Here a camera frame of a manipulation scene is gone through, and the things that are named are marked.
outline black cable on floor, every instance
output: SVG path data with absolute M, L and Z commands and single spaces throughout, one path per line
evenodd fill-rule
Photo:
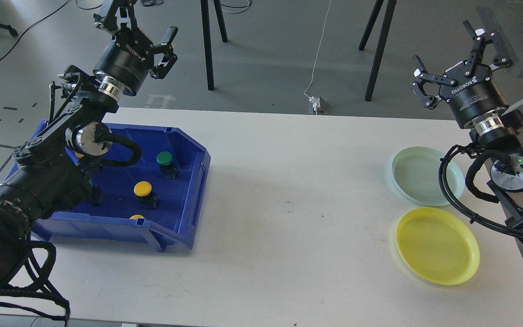
M 83 7 L 79 6 L 79 4 L 78 4 L 78 0 L 76 0 L 76 6 L 78 6 L 78 8 L 83 9 L 83 10 L 93 10 L 93 9 L 96 9 L 96 8 L 100 8 L 100 7 L 102 7 L 102 4 L 99 4 L 99 5 L 96 6 L 96 7 L 83 8 Z
M 27 31 L 29 31 L 31 29 L 31 27 L 34 27 L 35 25 L 37 25 L 38 23 L 40 23 L 41 21 L 45 20 L 46 18 L 52 16 L 53 14 L 55 14 L 56 12 L 60 11 L 60 9 L 64 8 L 64 6 L 66 6 L 66 4 L 68 4 L 68 2 L 70 2 L 70 0 L 67 0 L 66 2 L 64 2 L 64 4 L 62 6 L 60 6 L 60 8 L 57 8 L 54 12 L 50 13 L 48 16 L 36 21 L 35 23 L 33 23 L 30 27 L 28 27 L 25 31 L 23 31 L 23 33 L 21 33 L 21 35 L 19 35 L 19 38 L 17 39 L 17 41 L 15 42 L 15 44 L 13 44 L 13 46 L 11 47 L 11 49 L 9 49 L 9 51 L 4 54 L 3 57 L 0 58 L 0 62 L 6 58 L 6 56 L 8 56 L 8 54 L 11 53 L 11 51 L 15 48 L 15 46 L 19 43 L 19 41 L 21 40 L 21 38 L 23 37 L 23 35 L 25 35 L 25 33 L 27 33 Z
M 164 4 L 164 0 L 141 0 L 143 7 L 152 7 Z

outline white power cable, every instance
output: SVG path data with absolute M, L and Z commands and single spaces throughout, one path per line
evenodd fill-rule
M 332 0 L 330 0 L 330 3 L 328 4 L 328 10 L 326 10 L 326 17 L 324 17 L 324 26 L 322 26 L 322 36 L 320 37 L 320 43 L 318 44 L 318 50 L 316 51 L 316 59 L 314 60 L 314 67 L 312 68 L 312 78 L 310 80 L 310 84 L 306 88 L 306 90 L 303 92 L 305 96 L 308 97 L 308 99 L 311 98 L 311 96 L 307 95 L 307 91 L 312 86 L 312 83 L 314 81 L 314 70 L 316 70 L 316 62 L 318 61 L 318 54 L 320 53 L 320 46 L 322 46 L 322 39 L 324 38 L 324 30 L 326 29 L 326 19 L 328 19 L 328 12 L 330 11 L 330 5 L 332 4 Z

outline white table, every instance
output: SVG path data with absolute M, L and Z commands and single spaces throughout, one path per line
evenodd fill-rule
M 396 223 L 417 205 L 392 186 L 390 161 L 413 145 L 443 152 L 467 144 L 455 122 L 130 108 L 105 121 L 182 128 L 212 161 L 192 251 L 56 242 L 51 280 L 73 318 L 207 327 L 523 326 L 523 261 L 514 238 L 471 225 L 481 263 L 455 287 L 417 277 L 396 251 Z M 463 171 L 471 164 L 463 156 L 456 162 Z M 487 178 L 482 171 L 477 184 Z M 499 205 L 467 191 L 462 200 L 504 220 Z

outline black cable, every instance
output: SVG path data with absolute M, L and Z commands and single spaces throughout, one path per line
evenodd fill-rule
M 501 151 L 486 150 L 475 159 L 474 163 L 472 163 L 469 167 L 469 170 L 467 170 L 467 174 L 465 175 L 465 186 L 467 186 L 467 189 L 471 192 L 471 194 L 479 199 L 482 199 L 483 201 L 500 203 L 500 200 L 498 197 L 496 197 L 496 195 L 482 192 L 474 184 L 475 175 L 481 170 L 481 168 L 484 166 L 484 163 L 490 158 L 496 158 L 507 165 L 511 164 L 511 158 L 509 155 L 506 155 Z
M 152 7 L 164 4 L 164 0 L 141 0 L 143 7 Z
M 243 9 L 239 12 L 228 12 L 226 10 L 224 10 L 223 12 L 226 12 L 226 13 L 231 13 L 231 14 L 237 14 L 237 13 L 242 13 L 242 12 L 245 12 L 247 9 L 249 9 L 249 7 L 251 7 L 253 4 L 253 0 L 247 0 L 247 5 L 245 6 L 229 6 L 229 5 L 224 5 L 224 4 L 220 4 L 222 7 L 225 7 L 225 8 L 233 8 L 233 9 Z
M 487 228 L 490 228 L 491 230 L 494 230 L 496 232 L 500 232 L 502 234 L 506 234 L 509 236 L 513 236 L 515 238 L 523 239 L 523 231 L 516 229 L 516 228 L 510 228 L 508 226 L 496 223 L 494 221 L 491 221 L 485 217 L 482 217 L 481 215 L 474 213 L 474 211 L 471 211 L 468 207 L 463 205 L 463 203 L 459 202 L 457 197 L 453 194 L 451 188 L 449 188 L 449 183 L 447 180 L 447 167 L 449 162 L 460 152 L 465 152 L 465 147 L 462 147 L 461 145 L 454 145 L 448 153 L 441 159 L 441 164 L 439 167 L 439 186 L 441 188 L 442 193 L 444 194 L 445 198 L 451 203 L 457 211 L 460 213 L 463 213 L 465 216 L 467 216 L 469 219 L 471 219 L 472 222 L 477 222 L 482 226 L 485 226 Z
M 34 323 L 35 323 L 35 321 L 36 321 L 37 319 L 39 319 L 39 317 L 37 317 L 36 319 L 34 319 L 34 320 L 31 322 L 30 327 L 32 327 L 32 326 L 34 325 Z
M 31 29 L 31 27 L 34 27 L 35 25 L 37 25 L 38 23 L 40 23 L 41 21 L 43 21 L 44 19 L 52 16 L 53 14 L 55 14 L 56 12 L 60 11 L 60 9 L 64 8 L 64 6 L 66 6 L 66 4 L 68 4 L 68 2 L 70 2 L 70 0 L 66 0 L 66 2 L 64 2 L 64 4 L 62 6 L 60 6 L 60 8 L 57 8 L 54 12 L 50 13 L 48 16 L 36 21 L 35 23 L 33 23 L 30 27 L 28 27 L 25 31 L 23 31 L 23 33 L 21 33 L 21 35 L 19 35 L 19 38 L 17 39 L 17 41 L 15 42 L 15 44 L 13 44 L 13 46 L 11 47 L 11 49 L 9 49 L 9 51 L 4 54 L 3 57 L 0 58 L 0 62 L 6 58 L 6 56 L 8 56 L 8 54 L 15 48 L 15 46 L 19 43 L 19 41 L 21 40 L 21 38 L 23 37 L 23 35 L 25 35 L 25 33 L 27 33 L 27 31 L 29 31 Z
M 33 308 L 23 307 L 23 306 L 19 306 L 17 304 L 7 303 L 7 302 L 0 302 L 0 307 L 17 308 L 17 309 L 21 309 L 21 310 L 26 310 L 26 311 L 41 315 L 44 318 L 48 318 L 48 319 L 52 319 L 52 320 L 56 320 L 56 321 L 67 321 L 70 318 L 70 302 L 68 300 L 66 300 L 65 298 L 63 298 L 62 296 L 58 296 L 56 294 L 32 292 L 32 291 L 22 290 L 21 288 L 11 288 L 11 289 L 0 289 L 0 296 L 39 298 L 41 300 L 52 301 L 55 304 L 57 304 L 58 306 L 61 306 L 62 308 L 64 308 L 66 314 L 63 316 L 49 315 L 49 314 L 46 314 L 45 312 L 42 312 L 42 311 L 39 311 L 39 310 L 36 310 Z
M 31 313 L 35 313 L 35 314 L 40 315 L 40 316 L 42 316 L 44 318 L 47 318 L 47 319 L 52 319 L 52 320 L 55 320 L 55 321 L 66 321 L 65 320 L 66 318 L 64 316 L 49 315 L 49 314 L 46 314 L 45 312 L 42 312 L 40 310 L 36 310 L 36 309 L 33 309 L 33 308 L 20 306 L 19 304 L 15 304 L 15 303 L 0 302 L 0 307 L 12 308 L 12 309 L 21 309 L 21 310 L 29 311 Z
M 79 90 L 79 87 L 84 82 L 81 80 L 81 76 L 79 75 L 79 73 L 77 73 L 77 74 L 78 74 L 78 81 L 76 82 L 74 89 L 66 97 L 66 101 L 64 101 L 64 103 L 62 103 L 62 106 L 60 106 L 60 109 L 58 109 L 58 112 L 56 112 L 56 115 L 54 116 L 54 120 L 58 119 L 62 115 L 62 112 L 64 112 L 64 109 L 66 109 L 66 106 L 68 105 L 68 103 L 70 103 L 72 98 L 74 98 L 74 96 L 76 95 L 76 93 Z
M 124 136 L 113 133 L 101 133 L 95 135 L 95 139 L 98 143 L 100 142 L 115 142 L 121 144 L 123 147 L 126 147 L 133 153 L 130 155 L 127 161 L 118 161 L 118 160 L 102 160 L 102 165 L 107 167 L 129 167 L 136 164 L 141 157 L 143 156 L 143 149 L 140 145 L 135 143 L 132 139 L 127 139 Z
M 102 4 L 99 4 L 98 6 L 92 7 L 92 8 L 82 8 L 81 6 L 79 6 L 78 0 L 76 0 L 76 6 L 78 6 L 78 8 L 83 9 L 83 10 L 93 10 L 93 9 L 102 7 Z

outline blue storage crate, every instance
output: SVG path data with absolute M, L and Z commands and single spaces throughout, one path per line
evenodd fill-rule
M 107 124 L 112 133 L 138 143 L 143 157 L 126 167 L 103 167 L 93 175 L 94 184 L 104 193 L 104 204 L 81 203 L 71 211 L 56 211 L 49 219 L 39 219 L 33 234 L 49 241 L 53 236 L 104 238 L 125 242 L 147 242 L 157 251 L 176 242 L 193 248 L 201 200 L 211 157 L 207 150 L 178 128 Z M 46 126 L 45 120 L 34 136 Z M 173 155 L 178 166 L 176 180 L 165 178 L 156 157 L 162 151 Z M 68 155 L 76 160 L 74 153 Z M 125 161 L 130 150 L 114 143 L 105 159 Z M 8 177 L 17 170 L 15 165 Z M 146 180 L 158 195 L 157 209 L 146 209 L 137 200 L 133 188 Z M 144 219 L 129 219 L 133 215 Z

